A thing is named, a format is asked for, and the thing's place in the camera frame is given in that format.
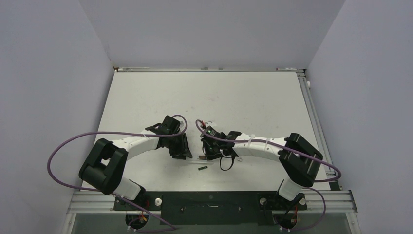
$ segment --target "white knob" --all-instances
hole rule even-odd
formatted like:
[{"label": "white knob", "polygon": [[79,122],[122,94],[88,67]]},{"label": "white knob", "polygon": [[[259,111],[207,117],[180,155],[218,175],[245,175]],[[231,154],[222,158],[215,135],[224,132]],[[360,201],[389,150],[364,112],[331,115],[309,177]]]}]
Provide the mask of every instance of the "white knob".
[{"label": "white knob", "polygon": [[162,204],[162,199],[160,199],[160,198],[155,199],[155,205],[156,206],[160,206],[161,204]]}]

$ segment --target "gray wall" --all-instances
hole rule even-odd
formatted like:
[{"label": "gray wall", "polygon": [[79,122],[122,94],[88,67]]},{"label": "gray wall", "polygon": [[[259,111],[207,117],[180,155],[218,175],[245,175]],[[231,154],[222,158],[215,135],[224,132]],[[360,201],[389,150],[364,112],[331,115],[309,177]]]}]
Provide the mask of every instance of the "gray wall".
[{"label": "gray wall", "polygon": [[347,0],[307,74],[363,233],[412,233],[413,1]]},{"label": "gray wall", "polygon": [[[60,233],[73,191],[46,162],[97,129],[113,69],[77,0],[10,0],[0,1],[0,71],[0,233]],[[90,140],[57,155],[58,178],[80,184]]]},{"label": "gray wall", "polygon": [[115,66],[305,68],[344,0],[79,0]]}]

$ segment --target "purple cable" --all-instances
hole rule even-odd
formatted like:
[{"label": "purple cable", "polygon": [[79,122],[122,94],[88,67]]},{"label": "purple cable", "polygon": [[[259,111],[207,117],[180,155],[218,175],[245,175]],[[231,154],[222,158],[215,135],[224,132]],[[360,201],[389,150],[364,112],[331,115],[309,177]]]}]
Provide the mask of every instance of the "purple cable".
[{"label": "purple cable", "polygon": [[[198,125],[198,123],[202,124],[199,119],[197,119],[197,120],[195,121],[195,125],[196,125],[196,127],[198,128],[198,130],[199,130],[203,135],[205,135],[205,136],[207,136],[207,137],[209,137],[209,138],[211,138],[211,139],[218,140],[218,141],[222,141],[222,142],[231,142],[231,143],[248,143],[248,142],[249,142],[249,140],[225,140],[225,139],[220,139],[220,138],[211,136],[211,135],[207,134],[206,131],[202,130],[201,127]],[[337,172],[337,174],[338,174],[336,177],[333,177],[333,178],[330,178],[330,179],[314,180],[315,183],[335,181],[335,180],[338,180],[338,179],[341,177],[341,171],[340,171],[336,166],[333,166],[333,165],[330,164],[330,163],[324,162],[323,160],[320,160],[320,159],[318,159],[318,158],[312,157],[312,156],[310,156],[310,155],[308,155],[308,154],[305,154],[305,153],[303,153],[303,152],[300,152],[300,151],[297,151],[297,150],[293,150],[293,149],[288,148],[288,147],[285,147],[285,146],[283,146],[283,145],[279,145],[279,144],[277,144],[277,143],[274,143],[274,142],[271,142],[271,141],[266,141],[266,140],[252,139],[251,142],[267,143],[267,144],[269,144],[269,145],[273,145],[273,146],[279,147],[279,148],[281,148],[281,149],[291,151],[291,152],[293,152],[293,153],[296,153],[296,154],[298,154],[298,155],[301,155],[301,156],[303,156],[303,157],[306,157],[306,158],[308,158],[308,159],[311,159],[311,160],[313,160],[313,161],[315,161],[315,162],[318,162],[318,163],[324,164],[324,165],[326,165],[326,166],[328,166],[328,167],[330,167],[330,168],[333,168],[333,169]]]},{"label": "purple cable", "polygon": [[324,199],[323,195],[318,190],[313,189],[313,188],[305,188],[304,187],[303,189],[312,190],[312,191],[318,193],[321,196],[321,199],[323,200],[323,213],[321,214],[321,217],[317,220],[317,222],[311,224],[310,226],[303,227],[303,228],[297,228],[297,229],[287,229],[287,228],[281,227],[283,230],[286,230],[286,231],[289,230],[290,232],[304,231],[304,230],[307,230],[307,229],[310,229],[310,228],[313,228],[313,227],[317,226],[324,219],[326,204],[325,204],[325,199]]},{"label": "purple cable", "polygon": [[[157,215],[155,215],[154,213],[148,211],[147,209],[145,209],[145,208],[143,208],[143,207],[141,207],[141,206],[139,206],[139,205],[137,205],[137,204],[135,204],[135,203],[127,200],[127,199],[124,198],[124,197],[118,196],[118,198],[124,200],[125,202],[133,205],[134,207],[136,207],[136,208],[138,208],[138,209],[140,209],[140,210],[142,210],[142,211],[145,211],[145,212],[148,213],[149,215],[152,215],[153,217],[155,217],[155,218],[158,219],[159,221],[161,221],[161,222],[163,222],[163,223],[165,223],[166,225],[168,225],[168,226],[171,227],[171,228],[168,228],[168,229],[159,229],[159,230],[147,230],[147,231],[136,230],[138,233],[159,233],[159,232],[175,231],[175,230],[177,229],[177,227],[173,226],[172,224],[168,223],[168,222],[167,222],[166,220],[164,220],[163,218],[158,217]],[[132,224],[133,222],[137,221],[137,220],[139,220],[139,218],[136,218],[136,219],[132,220],[131,222],[129,222],[129,223],[128,223],[128,226],[130,227],[131,224]]]},{"label": "purple cable", "polygon": [[[187,120],[185,119],[185,117],[183,117],[182,115],[173,115],[172,117],[180,117],[180,118],[182,118],[182,119],[184,120],[184,122],[185,122],[185,128],[184,128],[182,131],[180,131],[180,132],[178,132],[178,133],[176,133],[176,134],[171,134],[171,135],[160,135],[160,134],[145,134],[145,135],[143,135],[143,134],[139,134],[139,133],[124,133],[124,132],[106,132],[106,131],[102,131],[102,132],[82,133],[82,134],[79,134],[79,135],[77,135],[77,136],[74,136],[74,137],[72,137],[72,138],[64,141],[64,142],[61,143],[55,150],[53,150],[52,154],[50,155],[49,159],[47,160],[47,173],[49,173],[50,177],[51,177],[54,181],[56,181],[58,184],[61,184],[61,185],[65,186],[65,187],[72,188],[72,189],[83,189],[83,190],[88,190],[88,191],[97,191],[97,192],[99,192],[99,190],[97,190],[97,189],[84,188],[84,187],[80,187],[80,186],[75,186],[75,185],[67,184],[67,183],[59,180],[58,178],[56,178],[56,176],[52,173],[52,170],[51,170],[51,168],[50,168],[52,159],[53,159],[53,157],[56,155],[56,153],[57,153],[63,146],[65,146],[67,143],[69,143],[69,142],[71,142],[71,141],[73,141],[73,140],[76,140],[76,139],[78,139],[78,138],[81,138],[81,137],[84,137],[84,136],[88,136],[88,135],[114,134],[114,135],[130,135],[130,136],[136,136],[136,137],[176,137],[176,136],[179,136],[179,135],[183,134],[183,133],[187,130],[188,122],[187,122]],[[132,205],[134,205],[135,207],[137,207],[137,208],[139,208],[139,209],[141,209],[141,210],[149,213],[150,215],[154,216],[154,217],[155,217],[156,219],[158,219],[159,221],[164,222],[164,223],[166,223],[168,226],[172,227],[172,229],[154,230],[154,231],[145,231],[145,232],[163,232],[163,231],[173,231],[173,230],[176,230],[176,227],[174,227],[172,224],[166,222],[164,219],[162,219],[162,218],[160,218],[160,217],[158,217],[158,216],[156,216],[156,215],[153,215],[153,213],[145,210],[144,208],[142,208],[142,207],[134,204],[133,202],[131,202],[131,201],[125,199],[125,198],[121,198],[121,199],[124,200],[125,202],[127,202],[127,203],[129,203],[129,204],[132,204]]]}]

